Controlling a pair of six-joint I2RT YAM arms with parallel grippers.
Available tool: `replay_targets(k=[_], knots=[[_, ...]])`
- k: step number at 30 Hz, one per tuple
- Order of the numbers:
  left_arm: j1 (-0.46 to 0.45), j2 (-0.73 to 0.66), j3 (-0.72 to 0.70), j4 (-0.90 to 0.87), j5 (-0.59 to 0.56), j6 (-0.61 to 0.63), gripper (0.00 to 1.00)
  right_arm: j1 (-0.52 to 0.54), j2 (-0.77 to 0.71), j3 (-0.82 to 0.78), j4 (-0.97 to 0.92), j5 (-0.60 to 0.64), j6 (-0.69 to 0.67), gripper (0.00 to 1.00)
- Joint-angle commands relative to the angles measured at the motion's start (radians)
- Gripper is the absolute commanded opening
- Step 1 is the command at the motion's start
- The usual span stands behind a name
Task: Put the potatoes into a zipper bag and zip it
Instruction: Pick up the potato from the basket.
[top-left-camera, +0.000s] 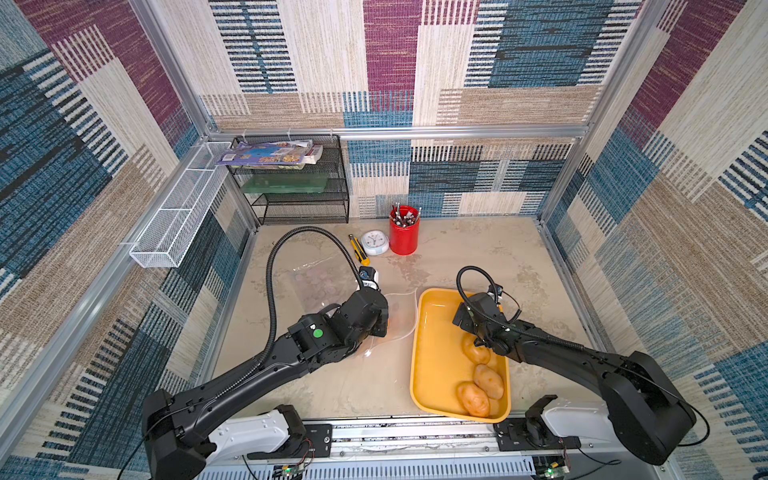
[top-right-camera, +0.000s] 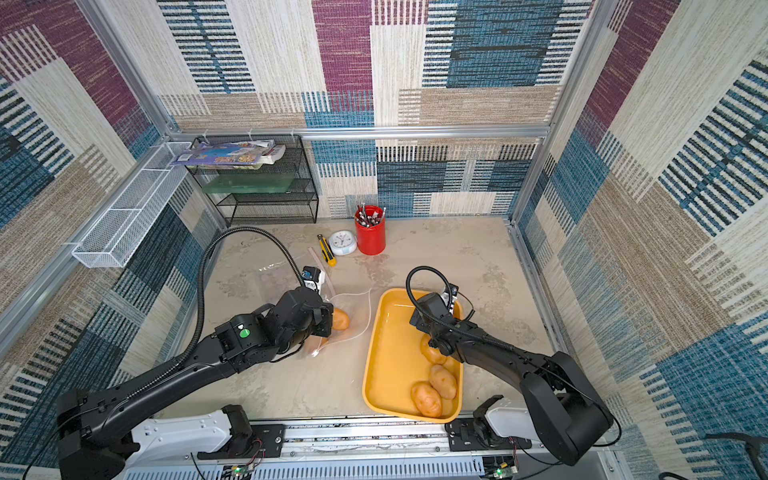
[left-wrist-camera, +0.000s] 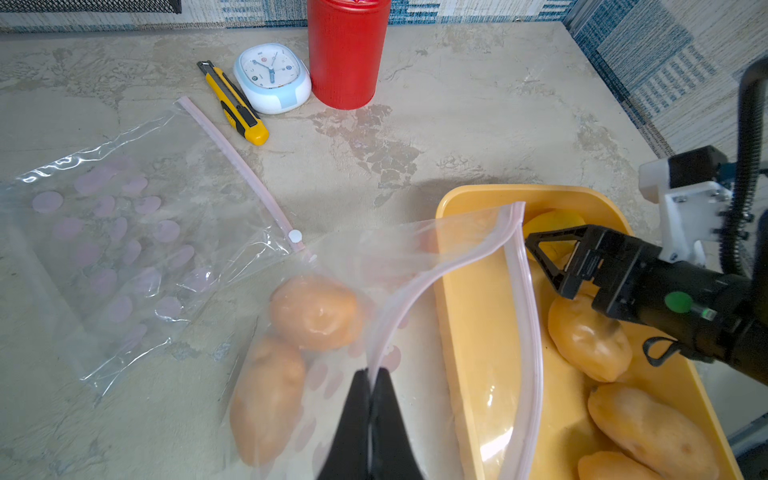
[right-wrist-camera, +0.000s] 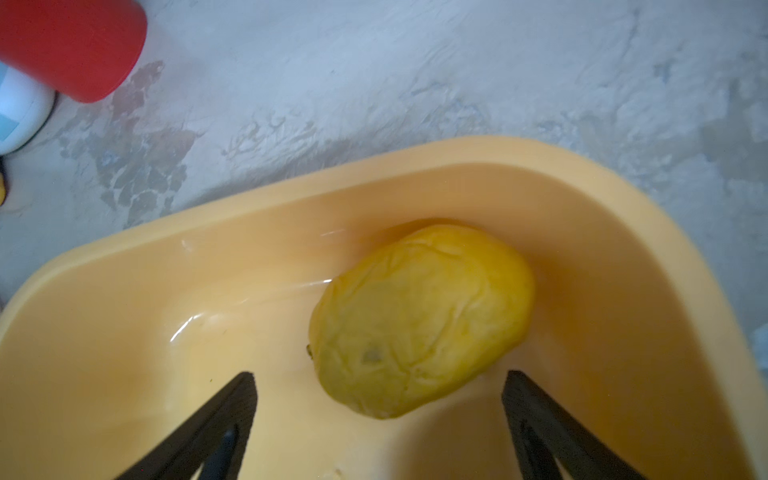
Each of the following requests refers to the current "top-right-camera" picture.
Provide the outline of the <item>orange potato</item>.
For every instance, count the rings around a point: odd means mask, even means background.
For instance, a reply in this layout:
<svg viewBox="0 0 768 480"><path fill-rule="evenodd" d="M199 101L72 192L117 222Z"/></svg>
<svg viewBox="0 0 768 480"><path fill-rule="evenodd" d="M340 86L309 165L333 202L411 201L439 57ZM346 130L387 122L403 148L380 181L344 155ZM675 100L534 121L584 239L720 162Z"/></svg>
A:
<svg viewBox="0 0 768 480"><path fill-rule="evenodd" d="M351 319L348 313L340 308L335 308L332 316L332 329L345 331L350 327Z"/></svg>

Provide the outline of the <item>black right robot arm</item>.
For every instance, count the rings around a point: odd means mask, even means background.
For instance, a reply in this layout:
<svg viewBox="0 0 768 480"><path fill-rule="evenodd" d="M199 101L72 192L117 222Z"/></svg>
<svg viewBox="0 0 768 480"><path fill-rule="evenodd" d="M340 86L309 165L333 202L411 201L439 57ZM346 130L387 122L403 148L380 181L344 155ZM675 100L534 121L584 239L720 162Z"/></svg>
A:
<svg viewBox="0 0 768 480"><path fill-rule="evenodd" d="M561 463L576 465L614 425L609 408L569 355L536 354L498 340L472 321L455 318L437 293L407 295L415 307L410 324L430 336L431 346L523 395L539 440Z"/></svg>

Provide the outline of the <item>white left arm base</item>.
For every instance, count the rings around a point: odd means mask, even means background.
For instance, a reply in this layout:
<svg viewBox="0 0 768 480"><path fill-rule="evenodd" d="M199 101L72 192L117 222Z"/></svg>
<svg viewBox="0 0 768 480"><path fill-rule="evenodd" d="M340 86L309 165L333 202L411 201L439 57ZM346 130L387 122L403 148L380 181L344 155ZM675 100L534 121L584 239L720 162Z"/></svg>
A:
<svg viewBox="0 0 768 480"><path fill-rule="evenodd" d="M126 467L190 453L212 453L231 438L232 424L222 410L175 419L147 419L131 430L139 450L125 462Z"/></svg>

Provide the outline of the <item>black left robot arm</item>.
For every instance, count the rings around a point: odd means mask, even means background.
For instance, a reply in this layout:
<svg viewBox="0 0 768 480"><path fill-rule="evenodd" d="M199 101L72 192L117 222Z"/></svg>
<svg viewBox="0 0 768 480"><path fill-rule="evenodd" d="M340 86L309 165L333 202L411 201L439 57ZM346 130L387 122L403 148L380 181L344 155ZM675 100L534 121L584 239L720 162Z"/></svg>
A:
<svg viewBox="0 0 768 480"><path fill-rule="evenodd" d="M261 363L275 363L308 337L327 338L334 307L300 286L219 325L184 353L122 384L57 400L57 450L64 479L112 479L139 450L132 431L176 401Z"/></svg>

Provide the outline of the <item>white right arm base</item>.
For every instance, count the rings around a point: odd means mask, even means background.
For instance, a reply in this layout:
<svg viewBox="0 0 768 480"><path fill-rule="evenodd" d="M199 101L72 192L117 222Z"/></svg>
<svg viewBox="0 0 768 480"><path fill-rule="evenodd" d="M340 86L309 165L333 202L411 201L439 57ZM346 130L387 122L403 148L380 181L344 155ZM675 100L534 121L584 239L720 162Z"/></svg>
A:
<svg viewBox="0 0 768 480"><path fill-rule="evenodd" d="M540 440L533 420L526 409L493 406L486 412L485 420L491 430L499 437L517 437L532 442Z"/></svg>

